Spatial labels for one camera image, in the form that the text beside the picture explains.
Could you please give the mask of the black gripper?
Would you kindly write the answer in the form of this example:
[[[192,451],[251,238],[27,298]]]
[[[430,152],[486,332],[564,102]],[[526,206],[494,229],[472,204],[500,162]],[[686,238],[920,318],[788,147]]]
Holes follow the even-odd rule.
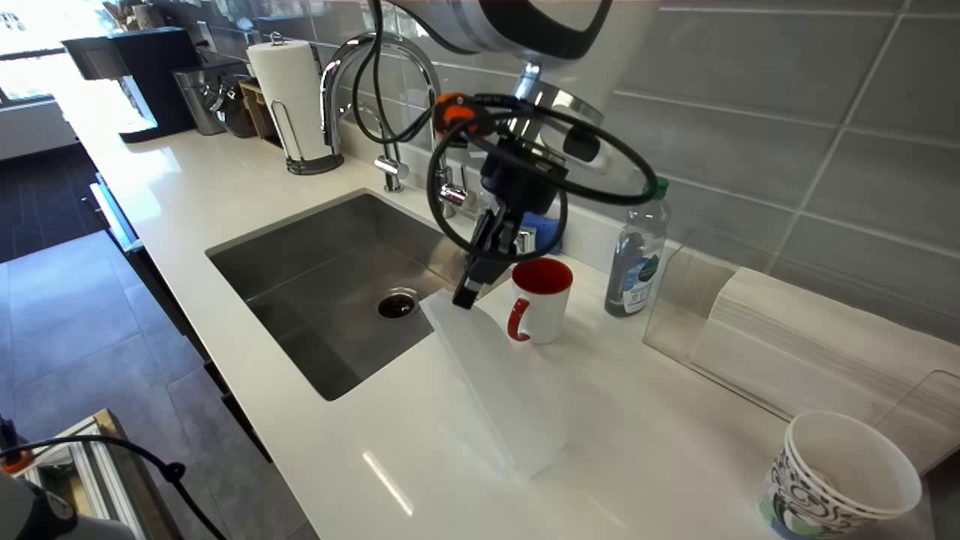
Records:
[[[461,280],[454,291],[460,308],[472,308],[483,285],[493,285],[512,261],[515,221],[526,212],[547,212],[556,202],[560,165],[531,152],[515,139],[500,139],[480,169],[483,190],[499,210],[483,210],[472,233]]]

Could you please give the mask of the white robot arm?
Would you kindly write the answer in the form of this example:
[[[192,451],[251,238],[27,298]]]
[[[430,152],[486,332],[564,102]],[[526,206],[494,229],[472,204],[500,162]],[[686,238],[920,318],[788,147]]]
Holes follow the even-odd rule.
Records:
[[[472,308],[480,289],[522,261],[515,233],[527,212],[547,212],[569,195],[604,204],[646,204],[658,173],[642,152],[610,136],[604,104],[626,71],[659,0],[394,0],[439,45],[456,54],[500,52],[526,59],[515,92],[448,92],[433,107],[442,136],[430,158],[430,210],[439,229],[469,252],[454,303]],[[448,147],[480,147],[480,187],[494,206],[460,238],[442,212],[439,165]],[[640,173],[633,195],[569,184],[564,158],[594,162],[619,151]]]

